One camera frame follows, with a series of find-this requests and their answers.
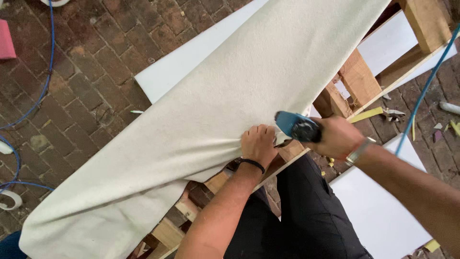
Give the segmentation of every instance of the pink foam block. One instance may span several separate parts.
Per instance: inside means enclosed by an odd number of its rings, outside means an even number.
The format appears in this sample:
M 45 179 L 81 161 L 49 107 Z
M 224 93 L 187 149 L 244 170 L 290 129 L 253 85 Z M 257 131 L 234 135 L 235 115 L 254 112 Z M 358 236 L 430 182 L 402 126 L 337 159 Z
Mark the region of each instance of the pink foam block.
M 0 59 L 16 58 L 10 29 L 5 20 L 0 20 Z

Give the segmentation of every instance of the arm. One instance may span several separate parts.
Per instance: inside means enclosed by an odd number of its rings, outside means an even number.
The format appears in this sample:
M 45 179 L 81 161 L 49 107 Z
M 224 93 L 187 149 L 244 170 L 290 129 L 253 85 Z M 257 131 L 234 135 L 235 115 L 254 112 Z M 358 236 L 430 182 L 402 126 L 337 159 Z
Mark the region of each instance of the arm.
M 278 153 L 273 147 L 274 137 L 273 127 L 251 127 L 241 136 L 243 158 L 257 161 L 267 168 Z M 241 163 L 233 177 L 198 214 L 182 240 L 175 258 L 223 258 L 246 201 L 261 176 L 262 171 L 258 167 Z
M 322 140 L 306 146 L 321 155 L 346 157 L 364 140 L 344 118 L 315 120 L 323 126 Z M 355 166 L 395 196 L 439 244 L 460 258 L 460 191 L 377 145 L 366 148 Z

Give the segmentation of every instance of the blue fabric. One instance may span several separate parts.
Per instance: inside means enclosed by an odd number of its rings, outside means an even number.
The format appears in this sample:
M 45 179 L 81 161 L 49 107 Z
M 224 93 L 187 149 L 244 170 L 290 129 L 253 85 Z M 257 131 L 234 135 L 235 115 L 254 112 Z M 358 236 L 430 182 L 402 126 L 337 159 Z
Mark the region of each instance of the blue fabric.
M 26 259 L 27 255 L 19 249 L 21 231 L 16 231 L 0 241 L 0 259 Z

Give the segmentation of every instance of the hand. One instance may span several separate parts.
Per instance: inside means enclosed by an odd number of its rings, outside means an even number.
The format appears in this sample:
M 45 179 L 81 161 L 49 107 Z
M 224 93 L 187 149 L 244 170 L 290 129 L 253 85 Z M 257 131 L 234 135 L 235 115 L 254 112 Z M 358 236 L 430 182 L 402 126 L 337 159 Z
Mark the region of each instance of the hand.
M 273 147 L 275 138 L 275 128 L 261 124 L 258 127 L 252 126 L 248 131 L 245 131 L 241 136 L 241 151 L 244 159 L 251 159 L 264 168 L 278 154 L 278 149 Z
M 345 159 L 364 141 L 361 132 L 342 117 L 312 119 L 322 126 L 321 141 L 319 143 L 308 142 L 304 145 L 320 155 Z

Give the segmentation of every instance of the forearm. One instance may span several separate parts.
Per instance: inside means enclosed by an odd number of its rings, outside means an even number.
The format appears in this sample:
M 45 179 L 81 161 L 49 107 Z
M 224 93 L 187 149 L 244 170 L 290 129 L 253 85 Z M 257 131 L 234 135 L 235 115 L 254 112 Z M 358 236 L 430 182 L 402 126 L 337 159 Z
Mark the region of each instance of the forearm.
M 460 192 L 380 146 L 369 146 L 355 165 L 394 195 L 443 247 L 460 257 Z
M 176 258 L 222 258 L 261 175 L 259 168 L 242 163 L 198 214 L 182 240 Z

